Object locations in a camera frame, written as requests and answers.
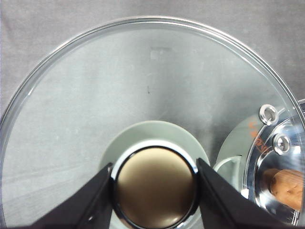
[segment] glass pot lid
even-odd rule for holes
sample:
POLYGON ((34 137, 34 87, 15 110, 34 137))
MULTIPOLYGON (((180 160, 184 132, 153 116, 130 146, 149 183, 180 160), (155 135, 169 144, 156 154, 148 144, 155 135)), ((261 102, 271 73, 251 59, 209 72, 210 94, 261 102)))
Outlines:
MULTIPOLYGON (((303 190, 297 201, 274 184, 303 187, 304 116, 286 84, 231 36, 158 16, 83 33, 27 77, 1 119, 1 226, 32 224, 150 138, 204 158, 243 196, 302 225, 303 190)), ((112 214, 110 227, 125 226, 112 214)))

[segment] round knob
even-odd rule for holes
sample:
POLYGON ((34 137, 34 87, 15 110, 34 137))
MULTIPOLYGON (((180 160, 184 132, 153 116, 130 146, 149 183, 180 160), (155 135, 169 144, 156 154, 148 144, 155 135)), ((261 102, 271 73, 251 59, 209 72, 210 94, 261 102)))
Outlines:
POLYGON ((177 153, 161 147, 133 154, 121 167, 118 206, 129 222, 142 228, 169 228, 185 219, 195 199, 193 172, 177 153))

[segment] orange mark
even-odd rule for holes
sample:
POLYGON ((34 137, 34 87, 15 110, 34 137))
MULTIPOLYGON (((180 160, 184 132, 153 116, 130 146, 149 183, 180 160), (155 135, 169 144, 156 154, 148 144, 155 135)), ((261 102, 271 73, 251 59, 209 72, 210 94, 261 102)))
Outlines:
MULTIPOLYGON (((248 126, 250 131, 250 136, 252 138, 256 138, 258 136, 258 131, 256 129, 256 127, 254 126, 256 124, 256 122, 249 122, 248 126)), ((268 147, 265 146, 265 142, 260 138, 257 137, 256 141, 255 141, 255 146, 256 148, 261 152, 261 153, 266 153, 268 151, 268 147)))

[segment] metal rivet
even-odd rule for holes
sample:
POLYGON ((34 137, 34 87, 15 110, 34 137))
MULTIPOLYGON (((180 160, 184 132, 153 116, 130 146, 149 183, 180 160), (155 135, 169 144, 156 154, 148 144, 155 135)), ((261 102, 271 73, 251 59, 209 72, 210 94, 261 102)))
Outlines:
POLYGON ((264 104, 259 109, 259 118, 265 125, 275 125, 278 122, 278 112, 270 104, 264 104))
POLYGON ((290 148, 290 140, 286 135, 283 134, 276 134, 273 137, 273 149, 279 155, 283 155, 284 153, 288 152, 290 148))

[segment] gray background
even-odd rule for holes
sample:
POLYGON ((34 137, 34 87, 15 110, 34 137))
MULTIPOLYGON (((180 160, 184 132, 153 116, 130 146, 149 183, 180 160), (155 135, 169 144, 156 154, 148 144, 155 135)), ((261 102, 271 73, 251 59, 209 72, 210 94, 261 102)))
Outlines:
POLYGON ((305 98, 305 0, 2 0, 1 114, 29 72, 66 40, 135 15, 183 17, 241 40, 305 98))

